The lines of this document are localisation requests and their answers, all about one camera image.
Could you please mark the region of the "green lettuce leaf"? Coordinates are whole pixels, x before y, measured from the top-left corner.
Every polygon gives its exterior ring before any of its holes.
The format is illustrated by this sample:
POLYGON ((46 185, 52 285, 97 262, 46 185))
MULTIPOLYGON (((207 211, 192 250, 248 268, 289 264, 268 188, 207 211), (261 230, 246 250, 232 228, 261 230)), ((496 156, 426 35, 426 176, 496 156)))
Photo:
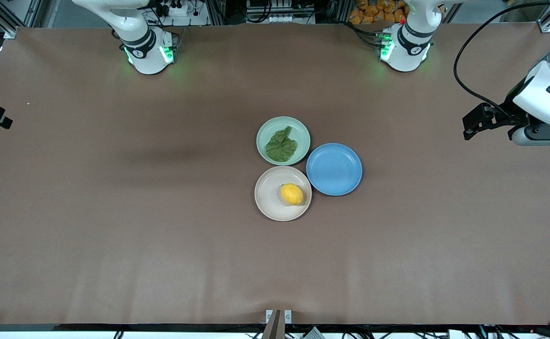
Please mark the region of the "green lettuce leaf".
POLYGON ((276 131, 265 146, 266 156, 274 162, 287 162, 298 148, 298 142, 290 139, 292 127, 276 131))

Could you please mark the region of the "yellow lemon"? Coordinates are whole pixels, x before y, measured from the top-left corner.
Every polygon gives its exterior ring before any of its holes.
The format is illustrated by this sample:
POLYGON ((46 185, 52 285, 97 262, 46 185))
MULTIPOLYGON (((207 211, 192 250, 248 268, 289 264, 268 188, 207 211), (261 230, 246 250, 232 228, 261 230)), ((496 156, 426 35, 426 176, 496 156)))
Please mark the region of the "yellow lemon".
POLYGON ((290 206, 299 206, 303 204, 304 194, 302 189, 294 183, 285 183, 281 185, 279 194, 282 200, 290 206))

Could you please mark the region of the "orange snack bag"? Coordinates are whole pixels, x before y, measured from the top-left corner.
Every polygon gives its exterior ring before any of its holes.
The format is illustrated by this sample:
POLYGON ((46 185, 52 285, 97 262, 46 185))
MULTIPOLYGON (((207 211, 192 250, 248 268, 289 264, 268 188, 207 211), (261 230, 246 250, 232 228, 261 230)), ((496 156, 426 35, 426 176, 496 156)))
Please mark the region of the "orange snack bag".
POLYGON ((353 25, 379 21, 404 23, 411 11, 403 0, 353 0, 347 21, 353 25))

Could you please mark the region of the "blue plate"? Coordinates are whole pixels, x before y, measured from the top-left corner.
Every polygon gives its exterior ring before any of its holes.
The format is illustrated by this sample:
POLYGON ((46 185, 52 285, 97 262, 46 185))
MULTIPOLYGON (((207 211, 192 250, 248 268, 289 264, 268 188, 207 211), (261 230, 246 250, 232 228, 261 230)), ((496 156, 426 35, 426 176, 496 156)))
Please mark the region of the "blue plate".
POLYGON ((356 189, 363 176, 361 160, 344 144, 327 143, 315 148, 306 163, 312 187, 324 195, 343 196, 356 189))

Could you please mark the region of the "light green plate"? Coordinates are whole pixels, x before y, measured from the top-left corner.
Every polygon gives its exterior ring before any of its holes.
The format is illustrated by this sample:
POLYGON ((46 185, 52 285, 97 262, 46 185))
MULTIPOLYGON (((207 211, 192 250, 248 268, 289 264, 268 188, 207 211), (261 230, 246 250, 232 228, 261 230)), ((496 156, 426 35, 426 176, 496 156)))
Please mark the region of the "light green plate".
POLYGON ((302 161, 308 154, 311 148, 311 134, 307 127, 296 118, 288 116, 279 116, 266 121, 260 129, 258 129, 256 137, 256 146, 258 154, 271 163, 277 166, 290 166, 302 161), (286 128, 288 125, 292 127, 292 131, 289 135, 290 139, 297 141, 298 147, 294 155, 287 162, 274 162, 270 160, 265 154, 265 146, 269 142, 272 135, 280 129, 286 128))

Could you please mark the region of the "white power strip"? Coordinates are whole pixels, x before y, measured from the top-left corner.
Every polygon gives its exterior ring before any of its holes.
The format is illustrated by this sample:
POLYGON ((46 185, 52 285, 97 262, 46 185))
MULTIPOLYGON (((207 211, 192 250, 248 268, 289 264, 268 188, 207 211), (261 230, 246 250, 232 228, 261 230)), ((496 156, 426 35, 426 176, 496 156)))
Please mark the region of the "white power strip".
POLYGON ((189 5, 187 0, 157 0, 156 13, 161 17, 187 17, 189 5))

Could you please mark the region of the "beige plate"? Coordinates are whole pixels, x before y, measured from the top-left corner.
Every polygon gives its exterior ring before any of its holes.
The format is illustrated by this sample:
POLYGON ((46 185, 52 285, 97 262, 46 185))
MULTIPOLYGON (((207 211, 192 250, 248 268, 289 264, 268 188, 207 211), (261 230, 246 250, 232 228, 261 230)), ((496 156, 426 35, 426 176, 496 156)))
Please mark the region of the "beige plate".
POLYGON ((254 188, 254 200, 260 212, 279 222, 302 216, 311 205, 311 198, 312 187, 307 176, 293 167, 273 167, 265 171, 254 188), (287 184, 297 186, 303 194, 300 204, 290 204, 281 195, 282 187, 287 184))

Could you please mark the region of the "metal table edge bracket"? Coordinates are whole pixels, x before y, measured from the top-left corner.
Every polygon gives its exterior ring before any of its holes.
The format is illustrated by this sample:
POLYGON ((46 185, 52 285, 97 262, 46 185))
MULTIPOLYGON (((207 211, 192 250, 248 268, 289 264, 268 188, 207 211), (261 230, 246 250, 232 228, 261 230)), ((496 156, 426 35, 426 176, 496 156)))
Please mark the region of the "metal table edge bracket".
MULTIPOLYGON (((264 324, 266 324, 269 321, 271 315, 273 314, 273 311, 274 311, 273 309, 267 309, 265 311, 265 320, 263 322, 264 324)), ((290 310, 290 309, 283 310, 282 314, 284 314, 285 324, 292 324, 293 323, 292 310, 290 310)))

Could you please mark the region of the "brown wooden post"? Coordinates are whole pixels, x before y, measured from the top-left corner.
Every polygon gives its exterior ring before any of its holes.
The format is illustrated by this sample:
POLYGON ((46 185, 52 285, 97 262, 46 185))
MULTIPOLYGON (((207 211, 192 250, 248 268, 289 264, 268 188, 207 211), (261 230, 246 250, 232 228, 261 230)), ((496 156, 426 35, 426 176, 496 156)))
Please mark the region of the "brown wooden post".
POLYGON ((285 339, 285 314, 284 310, 272 310, 265 329, 262 332, 261 339, 285 339))

